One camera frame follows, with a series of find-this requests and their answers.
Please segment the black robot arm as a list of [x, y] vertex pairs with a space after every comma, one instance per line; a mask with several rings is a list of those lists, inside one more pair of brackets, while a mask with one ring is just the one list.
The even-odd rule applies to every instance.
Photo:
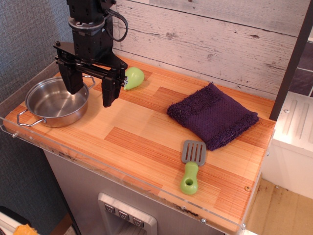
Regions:
[[69, 0], [73, 42], [54, 43], [56, 63], [66, 89], [77, 93], [83, 86], [83, 74], [102, 80], [103, 106], [110, 107], [125, 85], [128, 65], [113, 53], [113, 17], [127, 20], [111, 9], [114, 0]]

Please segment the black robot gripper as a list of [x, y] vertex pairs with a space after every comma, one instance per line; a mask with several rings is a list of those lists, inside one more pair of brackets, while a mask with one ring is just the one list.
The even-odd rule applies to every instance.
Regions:
[[101, 28], [95, 32], [73, 29], [73, 42], [56, 41], [56, 63], [65, 87], [70, 94], [76, 94], [84, 85], [83, 73], [102, 79], [102, 100], [105, 108], [119, 97], [121, 86], [126, 80], [126, 62], [113, 53], [112, 28]]

